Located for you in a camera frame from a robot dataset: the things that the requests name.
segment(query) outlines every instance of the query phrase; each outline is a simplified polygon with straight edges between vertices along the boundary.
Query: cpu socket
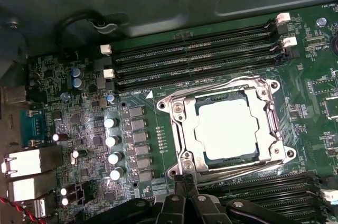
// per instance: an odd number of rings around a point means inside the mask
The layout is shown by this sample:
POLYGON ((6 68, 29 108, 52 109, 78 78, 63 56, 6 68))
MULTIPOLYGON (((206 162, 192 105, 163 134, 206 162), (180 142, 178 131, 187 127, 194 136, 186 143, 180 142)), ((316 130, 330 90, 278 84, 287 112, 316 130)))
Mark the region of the cpu socket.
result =
POLYGON ((275 113, 276 80, 238 77, 183 89, 157 103, 170 114, 177 164, 167 171, 191 173, 199 186, 280 167, 296 157, 284 146, 275 113))

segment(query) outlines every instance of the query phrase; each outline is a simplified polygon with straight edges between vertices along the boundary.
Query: mounting screw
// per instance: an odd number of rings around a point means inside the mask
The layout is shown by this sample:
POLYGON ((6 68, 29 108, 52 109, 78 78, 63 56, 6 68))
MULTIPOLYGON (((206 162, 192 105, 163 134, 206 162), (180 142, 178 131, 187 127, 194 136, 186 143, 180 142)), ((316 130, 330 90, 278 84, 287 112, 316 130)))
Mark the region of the mounting screw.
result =
POLYGON ((190 170, 192 169, 192 164, 191 164, 191 161, 186 161, 183 163, 183 167, 185 170, 190 170))
POLYGON ((316 24, 318 27, 325 27, 327 24, 327 19, 324 17, 318 18, 316 24))
POLYGON ((271 83, 271 87, 276 89, 278 87, 278 84, 276 82, 271 83))
POLYGON ((180 198, 179 198, 178 196, 172 196, 172 197, 171 197, 171 200, 172 200, 172 201, 179 201, 180 198))
POLYGON ((206 197, 205 196, 198 196, 197 199, 198 199, 198 201, 205 201, 206 197))
POLYGON ((244 206, 244 204, 242 202, 238 202, 238 201, 234 202, 233 205, 235 207, 243 207, 244 206))
POLYGON ((183 111, 183 105, 181 103, 174 104, 174 112, 181 113, 183 111))
POLYGON ((144 207, 146 205, 146 203, 144 202, 144 201, 138 201, 137 203, 136 203, 136 206, 137 207, 144 207))

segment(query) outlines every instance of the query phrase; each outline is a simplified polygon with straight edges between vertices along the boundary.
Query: capacitor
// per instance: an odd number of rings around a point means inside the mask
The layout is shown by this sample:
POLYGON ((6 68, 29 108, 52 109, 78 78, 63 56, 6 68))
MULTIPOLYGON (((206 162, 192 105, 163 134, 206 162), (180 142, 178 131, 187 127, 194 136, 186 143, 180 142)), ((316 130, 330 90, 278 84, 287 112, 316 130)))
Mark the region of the capacitor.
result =
POLYGON ((109 103, 113 103, 115 100, 115 96, 114 95, 107 95, 107 102, 109 103))
POLYGON ((60 95, 61 101, 68 101, 69 98, 70 98, 70 96, 69 96, 69 93, 68 93, 68 92, 63 92, 63 93, 60 95))
POLYGON ((30 72, 29 77, 30 79, 33 79, 33 80, 39 80, 40 75, 37 72, 30 72))
POLYGON ((72 193, 72 194, 69 194, 69 195, 67 195, 66 197, 64 197, 64 198, 61 200, 61 204, 65 207, 65 206, 68 206, 69 204, 75 202, 76 199, 77 199, 76 194, 75 194, 75 193, 72 193))
POLYGON ((66 196, 67 194, 69 193, 72 193, 75 191, 75 184, 69 184, 65 187, 63 187, 61 190, 60 190, 60 194, 62 196, 66 196))
POLYGON ((316 24, 318 27, 325 27, 327 24, 327 20, 324 17, 318 18, 316 24))
POLYGON ((87 150, 84 150, 84 149, 82 149, 82 150, 74 150, 73 152, 72 152, 72 156, 73 156, 73 158, 79 158, 79 157, 86 157, 87 156, 87 154, 88 154, 88 152, 87 152, 87 150))
POLYGON ((115 127, 117 125, 117 120, 114 118, 107 118, 104 121, 104 126, 108 129, 108 128, 112 128, 115 127))
POLYGON ((112 165, 115 165, 122 160, 122 155, 119 152, 114 152, 108 156, 108 162, 112 165))
POLYGON ((38 88, 40 87, 41 83, 37 80, 30 80, 30 87, 32 88, 38 88))
POLYGON ((84 75, 83 72, 77 67, 73 67, 70 74, 72 75, 72 77, 80 79, 82 79, 84 75))
POLYGON ((108 147, 113 147, 119 143, 120 139, 118 136, 114 135, 111 137, 106 138, 106 145, 108 147))
POLYGON ((52 137, 53 141, 67 141, 69 136, 67 133, 55 133, 52 137))
POLYGON ((83 88, 85 88, 85 86, 86 86, 86 83, 83 80, 79 78, 73 79, 73 87, 79 90, 82 90, 83 88))
POLYGON ((114 181, 117 181, 123 176, 123 169, 121 167, 116 167, 113 171, 110 172, 110 178, 114 181))

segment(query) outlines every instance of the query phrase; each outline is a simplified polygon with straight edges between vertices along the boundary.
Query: motherboard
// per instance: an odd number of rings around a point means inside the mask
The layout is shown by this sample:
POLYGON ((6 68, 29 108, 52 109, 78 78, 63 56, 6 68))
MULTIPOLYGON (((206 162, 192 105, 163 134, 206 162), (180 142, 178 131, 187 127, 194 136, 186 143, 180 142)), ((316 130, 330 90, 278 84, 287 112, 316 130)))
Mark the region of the motherboard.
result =
POLYGON ((221 202, 335 221, 320 189, 338 186, 337 32, 332 3, 29 58, 22 141, 61 147, 59 223, 182 173, 221 202))

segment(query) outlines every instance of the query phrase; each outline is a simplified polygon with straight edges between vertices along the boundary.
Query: red wire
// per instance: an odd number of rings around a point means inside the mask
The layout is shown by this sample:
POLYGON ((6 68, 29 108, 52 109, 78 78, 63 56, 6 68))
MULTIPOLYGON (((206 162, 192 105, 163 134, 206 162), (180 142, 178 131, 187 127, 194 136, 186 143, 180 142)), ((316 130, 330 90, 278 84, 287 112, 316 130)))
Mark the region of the red wire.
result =
POLYGON ((31 221, 37 222, 39 224, 46 224, 46 222, 37 219, 31 212, 25 210, 21 205, 17 203, 10 202, 9 199, 0 197, 0 202, 4 204, 9 204, 11 207, 15 207, 19 212, 23 212, 25 215, 29 216, 31 221))

